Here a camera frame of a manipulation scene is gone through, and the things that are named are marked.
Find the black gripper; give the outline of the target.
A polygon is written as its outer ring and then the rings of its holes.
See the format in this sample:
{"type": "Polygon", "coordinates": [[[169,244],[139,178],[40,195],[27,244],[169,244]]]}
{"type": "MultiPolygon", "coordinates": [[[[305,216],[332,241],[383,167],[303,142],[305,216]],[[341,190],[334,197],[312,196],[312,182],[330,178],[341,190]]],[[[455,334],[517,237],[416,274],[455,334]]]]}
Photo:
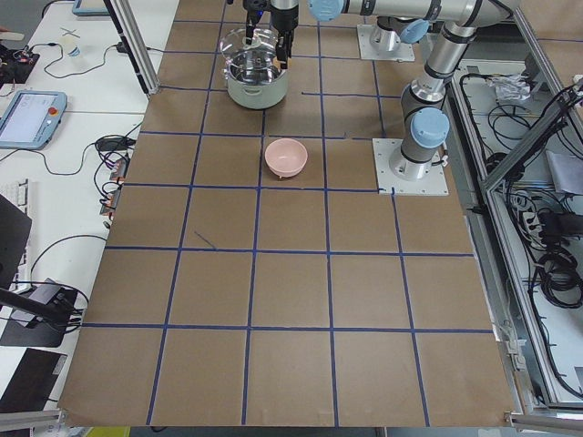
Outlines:
{"type": "Polygon", "coordinates": [[[289,50],[292,49],[294,31],[299,23],[298,0],[270,0],[271,23],[278,33],[277,59],[280,69],[287,69],[289,50]]]}
{"type": "Polygon", "coordinates": [[[246,15],[245,44],[250,45],[254,37],[254,27],[260,22],[264,12],[269,10],[268,0],[243,0],[246,15]]]}

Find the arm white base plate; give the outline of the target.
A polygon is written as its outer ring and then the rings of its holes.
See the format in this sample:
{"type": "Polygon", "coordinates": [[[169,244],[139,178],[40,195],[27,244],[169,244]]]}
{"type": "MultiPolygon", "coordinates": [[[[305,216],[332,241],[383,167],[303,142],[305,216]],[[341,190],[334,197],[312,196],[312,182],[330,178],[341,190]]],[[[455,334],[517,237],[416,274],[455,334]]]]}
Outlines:
{"type": "Polygon", "coordinates": [[[383,30],[378,25],[358,25],[357,36],[363,60],[415,61],[413,46],[402,42],[395,31],[383,30]]]}
{"type": "Polygon", "coordinates": [[[374,138],[377,191],[382,195],[444,197],[449,195],[443,165],[434,153],[426,163],[408,161],[401,138],[374,138]]]}

